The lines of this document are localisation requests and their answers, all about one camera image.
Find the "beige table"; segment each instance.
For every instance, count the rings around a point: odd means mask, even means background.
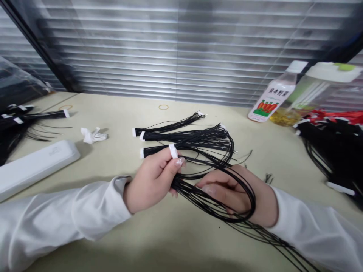
[[[32,113],[38,113],[42,111],[47,111],[49,108],[58,105],[70,99],[73,96],[76,96],[78,93],[67,93],[67,92],[58,92],[58,93],[51,93],[47,96],[35,99],[27,104],[32,104],[35,106]]]
[[[62,103],[50,108],[57,110]],[[63,133],[57,140],[76,142],[79,161],[14,196],[80,187],[109,181],[118,174],[134,175],[142,160],[139,150],[155,143],[133,138],[132,127],[181,120],[197,110],[208,114],[200,124],[222,122],[239,154],[253,153],[248,169],[263,178],[275,176],[273,185],[302,199],[334,206],[345,216],[363,221],[361,213],[343,194],[324,185],[324,176],[307,156],[292,128],[246,118],[247,109],[138,98],[79,94],[64,102],[73,106],[70,119],[49,121]],[[160,110],[167,104],[168,110]],[[110,138],[88,145],[81,127],[107,129]],[[12,156],[19,158],[51,143],[26,140]],[[205,214],[186,199],[168,195],[158,205],[136,214],[97,242],[77,241],[39,259],[29,271],[296,271],[273,247],[245,237]]]

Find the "white sleeve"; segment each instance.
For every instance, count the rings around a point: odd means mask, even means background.
[[[0,271],[22,271],[61,245],[96,240],[131,214],[122,199],[129,177],[0,204]]]
[[[268,228],[332,271],[363,271],[363,232],[332,207],[303,202],[273,188],[278,205],[277,224]]]

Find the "crumpled paper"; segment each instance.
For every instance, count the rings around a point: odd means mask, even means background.
[[[109,136],[107,133],[98,133],[99,127],[96,127],[94,132],[90,132],[87,128],[81,128],[81,133],[84,136],[83,142],[93,144],[94,142],[104,141]]]

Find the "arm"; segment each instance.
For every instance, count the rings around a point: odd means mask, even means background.
[[[251,185],[256,210],[250,218],[296,247],[304,256],[332,271],[363,271],[363,232],[331,207],[303,202],[273,188],[242,166],[232,167]],[[242,187],[219,170],[208,173],[197,187],[237,213],[250,209]]]
[[[61,245],[99,239],[129,219],[122,200],[127,179],[0,204],[0,271],[22,271]]]
[[[332,271],[363,271],[362,231],[332,207],[303,202],[284,191],[273,190],[279,218],[268,231]]]
[[[165,148],[148,156],[126,187],[129,177],[121,176],[0,204],[0,271],[22,271],[61,245],[99,239],[168,191],[176,194],[170,185],[183,162]]]

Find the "bottle cap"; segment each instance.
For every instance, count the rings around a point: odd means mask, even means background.
[[[318,62],[306,72],[306,75],[335,83],[349,83],[356,79],[362,71],[362,67],[350,64]]]
[[[299,74],[305,68],[308,62],[294,60],[290,66],[286,69],[286,72]]]

